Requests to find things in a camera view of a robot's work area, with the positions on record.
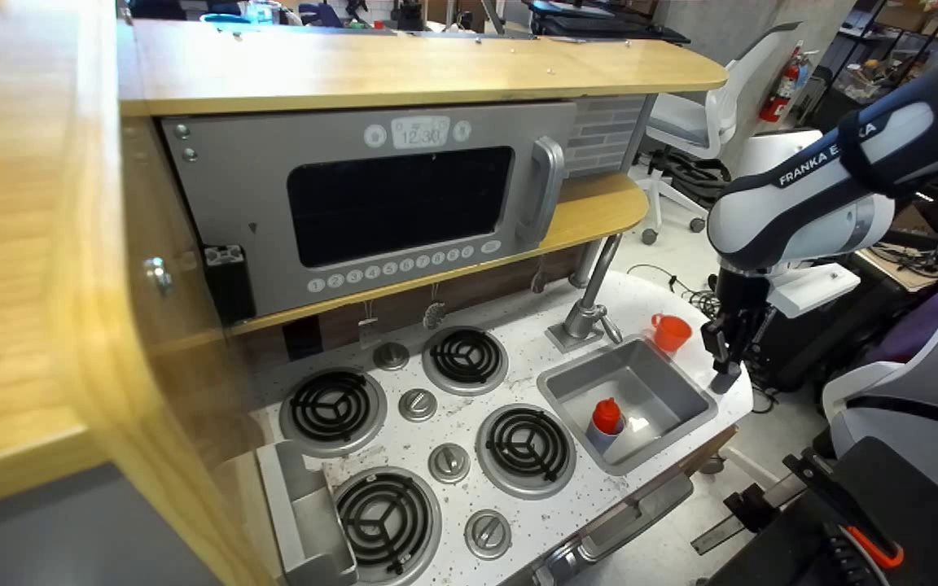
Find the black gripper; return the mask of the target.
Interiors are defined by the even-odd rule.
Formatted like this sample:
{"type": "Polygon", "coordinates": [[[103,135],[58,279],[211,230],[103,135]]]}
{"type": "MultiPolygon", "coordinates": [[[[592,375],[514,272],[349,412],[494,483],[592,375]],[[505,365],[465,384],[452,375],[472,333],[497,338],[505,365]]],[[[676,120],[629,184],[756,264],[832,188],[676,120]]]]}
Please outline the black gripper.
{"type": "Polygon", "coordinates": [[[702,323],[701,338],[713,357],[713,370],[728,375],[756,354],[769,325],[769,276],[724,268],[713,294],[716,308],[702,323]]]}

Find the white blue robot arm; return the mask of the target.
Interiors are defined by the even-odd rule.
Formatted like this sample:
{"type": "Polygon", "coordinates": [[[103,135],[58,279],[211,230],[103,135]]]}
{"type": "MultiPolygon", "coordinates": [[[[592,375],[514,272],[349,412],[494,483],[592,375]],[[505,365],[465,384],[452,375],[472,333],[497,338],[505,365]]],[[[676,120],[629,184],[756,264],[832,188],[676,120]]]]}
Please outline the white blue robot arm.
{"type": "Polygon", "coordinates": [[[778,164],[740,175],[705,213],[721,308],[702,348],[721,375],[760,338],[769,271],[875,244],[891,213],[938,177],[938,64],[845,113],[778,164]]]}

